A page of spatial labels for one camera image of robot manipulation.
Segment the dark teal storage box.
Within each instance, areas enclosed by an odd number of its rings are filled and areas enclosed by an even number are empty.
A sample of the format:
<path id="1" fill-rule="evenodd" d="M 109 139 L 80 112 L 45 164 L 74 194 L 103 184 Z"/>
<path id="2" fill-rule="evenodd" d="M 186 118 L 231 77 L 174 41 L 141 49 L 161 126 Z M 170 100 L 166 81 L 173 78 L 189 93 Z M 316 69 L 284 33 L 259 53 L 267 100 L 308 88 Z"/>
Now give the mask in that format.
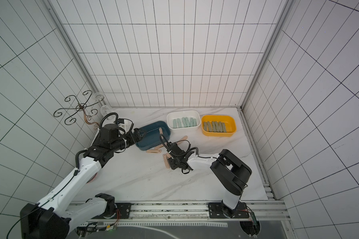
<path id="1" fill-rule="evenodd" d="M 162 120 L 143 126 L 140 129 L 143 131 L 144 137 L 140 142 L 136 143 L 136 146 L 142 151 L 146 151 L 161 144 L 159 129 L 162 130 L 162 134 L 166 139 L 170 139 L 171 136 L 171 130 L 167 123 Z"/>

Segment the mint knife pair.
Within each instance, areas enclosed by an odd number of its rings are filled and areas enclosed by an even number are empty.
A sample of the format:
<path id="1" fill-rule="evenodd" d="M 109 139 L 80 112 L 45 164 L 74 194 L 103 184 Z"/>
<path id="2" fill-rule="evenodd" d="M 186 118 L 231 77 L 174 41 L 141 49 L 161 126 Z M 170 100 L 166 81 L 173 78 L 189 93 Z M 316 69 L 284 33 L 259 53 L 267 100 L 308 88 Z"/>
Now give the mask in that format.
<path id="1" fill-rule="evenodd" d="M 176 119 L 178 128 L 182 128 L 181 120 L 180 118 Z"/>

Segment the mint knife vertical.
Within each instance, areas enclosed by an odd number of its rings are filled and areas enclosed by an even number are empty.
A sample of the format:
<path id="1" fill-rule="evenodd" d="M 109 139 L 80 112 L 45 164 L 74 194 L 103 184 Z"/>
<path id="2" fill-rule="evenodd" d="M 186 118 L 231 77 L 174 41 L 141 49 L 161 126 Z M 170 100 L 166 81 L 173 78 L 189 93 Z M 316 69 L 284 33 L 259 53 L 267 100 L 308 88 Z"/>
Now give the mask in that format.
<path id="1" fill-rule="evenodd" d="M 187 127 L 186 119 L 184 117 L 182 117 L 181 121 L 182 121 L 183 127 Z"/>

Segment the white storage box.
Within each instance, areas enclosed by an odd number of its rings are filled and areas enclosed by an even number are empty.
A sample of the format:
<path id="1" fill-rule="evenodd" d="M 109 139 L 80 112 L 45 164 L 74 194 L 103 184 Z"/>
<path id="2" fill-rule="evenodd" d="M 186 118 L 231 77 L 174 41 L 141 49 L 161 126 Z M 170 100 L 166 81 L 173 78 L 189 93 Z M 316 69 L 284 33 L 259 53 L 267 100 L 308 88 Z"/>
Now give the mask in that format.
<path id="1" fill-rule="evenodd" d="M 182 128 L 173 128 L 173 119 L 180 118 L 180 120 L 181 120 L 182 117 L 187 117 L 188 119 L 190 119 L 190 118 L 196 119 L 197 126 L 183 127 L 183 125 L 182 125 Z M 187 131 L 197 130 L 199 128 L 199 126 L 201 125 L 201 119 L 200 119 L 199 113 L 195 110 L 171 112 L 167 115 L 167 124 L 168 124 L 169 128 L 171 129 L 171 131 L 173 131 L 173 132 L 180 132 L 180 131 L 187 132 Z"/>

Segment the olive knife pair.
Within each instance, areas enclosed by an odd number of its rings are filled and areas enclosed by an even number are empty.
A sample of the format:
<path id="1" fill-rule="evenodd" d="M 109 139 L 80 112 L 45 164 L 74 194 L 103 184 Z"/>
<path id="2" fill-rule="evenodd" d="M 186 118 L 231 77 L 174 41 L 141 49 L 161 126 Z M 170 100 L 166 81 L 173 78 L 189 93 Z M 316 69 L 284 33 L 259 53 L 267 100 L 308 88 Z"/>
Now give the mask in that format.
<path id="1" fill-rule="evenodd" d="M 223 132 L 222 122 L 221 121 L 218 122 L 218 128 L 219 128 L 219 132 Z"/>

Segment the yellow storage box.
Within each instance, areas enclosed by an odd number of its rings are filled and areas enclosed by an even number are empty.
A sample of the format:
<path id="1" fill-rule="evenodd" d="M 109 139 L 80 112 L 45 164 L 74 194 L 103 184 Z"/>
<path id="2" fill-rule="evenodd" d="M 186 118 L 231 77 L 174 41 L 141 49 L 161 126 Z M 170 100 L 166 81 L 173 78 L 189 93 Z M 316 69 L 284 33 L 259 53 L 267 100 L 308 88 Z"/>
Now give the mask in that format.
<path id="1" fill-rule="evenodd" d="M 230 137 L 236 132 L 235 120 L 226 115 L 205 115 L 201 118 L 202 133 L 206 136 Z"/>

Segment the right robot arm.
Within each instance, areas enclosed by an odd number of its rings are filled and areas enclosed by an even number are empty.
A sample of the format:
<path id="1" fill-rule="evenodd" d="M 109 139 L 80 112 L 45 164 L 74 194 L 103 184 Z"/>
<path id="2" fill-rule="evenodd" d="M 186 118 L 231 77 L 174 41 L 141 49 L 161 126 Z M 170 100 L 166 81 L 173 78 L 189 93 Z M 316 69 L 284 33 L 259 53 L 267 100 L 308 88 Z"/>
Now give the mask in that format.
<path id="1" fill-rule="evenodd" d="M 251 168 L 242 162 L 228 149 L 216 154 L 196 154 L 194 150 L 169 149 L 171 156 L 167 162 L 171 169 L 180 168 L 182 171 L 211 170 L 225 188 L 222 204 L 233 211 L 252 174 Z"/>

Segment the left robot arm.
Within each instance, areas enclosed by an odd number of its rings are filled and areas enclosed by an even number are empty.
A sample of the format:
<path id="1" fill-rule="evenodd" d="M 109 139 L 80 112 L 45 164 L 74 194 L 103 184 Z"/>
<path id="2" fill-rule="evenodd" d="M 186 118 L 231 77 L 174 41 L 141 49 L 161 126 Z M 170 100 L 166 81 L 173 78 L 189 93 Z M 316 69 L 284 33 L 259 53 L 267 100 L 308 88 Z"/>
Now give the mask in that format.
<path id="1" fill-rule="evenodd" d="M 93 144 L 75 156 L 76 167 L 49 194 L 36 204 L 25 205 L 20 212 L 23 239 L 64 239 L 88 220 L 101 216 L 119 217 L 115 198 L 99 193 L 88 202 L 68 209 L 79 191 L 97 174 L 115 153 L 140 142 L 146 131 L 118 122 L 100 125 Z"/>

